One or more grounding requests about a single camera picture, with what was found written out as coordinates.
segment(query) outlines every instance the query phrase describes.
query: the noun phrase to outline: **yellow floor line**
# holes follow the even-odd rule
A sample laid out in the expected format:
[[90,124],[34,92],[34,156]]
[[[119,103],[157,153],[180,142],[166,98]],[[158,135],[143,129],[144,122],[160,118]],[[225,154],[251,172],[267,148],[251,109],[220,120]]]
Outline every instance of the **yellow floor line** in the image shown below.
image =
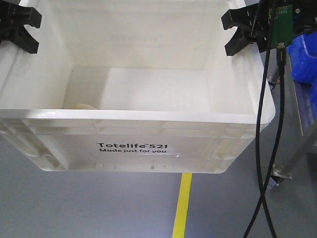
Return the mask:
[[173,238],[184,238],[189,204],[192,173],[183,173],[180,182],[177,210],[174,222]]

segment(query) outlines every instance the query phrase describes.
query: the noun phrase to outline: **gray floor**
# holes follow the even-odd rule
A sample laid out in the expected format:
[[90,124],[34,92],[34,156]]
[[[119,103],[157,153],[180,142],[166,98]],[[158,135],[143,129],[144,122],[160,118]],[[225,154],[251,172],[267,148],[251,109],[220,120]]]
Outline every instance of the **gray floor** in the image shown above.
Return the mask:
[[[276,125],[277,117],[261,133],[265,165]],[[288,104],[278,163],[287,160],[294,145]],[[0,137],[0,237],[170,238],[180,178],[180,174],[43,172]],[[266,196],[276,232],[279,238],[315,238],[317,159],[302,160],[293,178]],[[258,197],[252,143],[225,173],[193,175],[185,237],[242,237]],[[263,212],[249,237],[270,237]]]

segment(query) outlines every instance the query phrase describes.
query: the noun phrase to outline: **green circuit board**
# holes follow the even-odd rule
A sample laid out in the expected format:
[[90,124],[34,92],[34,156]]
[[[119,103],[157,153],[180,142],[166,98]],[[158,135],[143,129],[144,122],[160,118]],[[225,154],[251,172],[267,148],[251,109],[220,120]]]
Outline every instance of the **green circuit board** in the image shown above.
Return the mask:
[[271,48],[277,47],[278,43],[284,42],[285,46],[293,43],[293,6],[282,6],[276,9],[275,22]]

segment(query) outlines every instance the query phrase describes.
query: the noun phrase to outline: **black bracket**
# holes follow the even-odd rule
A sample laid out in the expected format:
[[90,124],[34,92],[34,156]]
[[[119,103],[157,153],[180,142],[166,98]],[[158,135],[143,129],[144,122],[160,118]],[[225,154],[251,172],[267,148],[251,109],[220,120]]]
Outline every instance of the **black bracket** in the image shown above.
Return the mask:
[[229,9],[221,18],[224,30],[237,26],[237,30],[228,44],[225,45],[227,56],[233,56],[250,43],[257,43],[259,51],[265,51],[267,44],[268,22],[261,25],[255,23],[253,35],[250,34],[253,20],[258,7],[257,4],[239,9]]
[[[278,6],[293,5],[293,37],[317,31],[316,0],[280,0]],[[257,43],[260,52],[267,46],[269,0],[239,9],[229,9],[221,18],[224,30],[238,27],[225,45],[227,56],[233,56],[248,44]]]
[[24,25],[40,28],[42,15],[33,7],[24,7],[0,0],[0,43],[11,41],[31,54],[38,52],[39,43]]

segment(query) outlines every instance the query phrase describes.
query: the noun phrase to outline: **metal rack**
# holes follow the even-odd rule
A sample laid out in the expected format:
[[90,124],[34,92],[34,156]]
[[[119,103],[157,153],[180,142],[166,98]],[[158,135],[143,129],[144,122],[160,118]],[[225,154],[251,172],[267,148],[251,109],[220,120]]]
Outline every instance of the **metal rack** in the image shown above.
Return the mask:
[[308,96],[310,85],[293,80],[291,61],[286,64],[285,87],[289,92],[294,121],[298,135],[298,145],[283,165],[274,165],[270,187],[279,185],[284,179],[291,179],[290,172],[307,153],[317,154],[317,120],[314,119]]

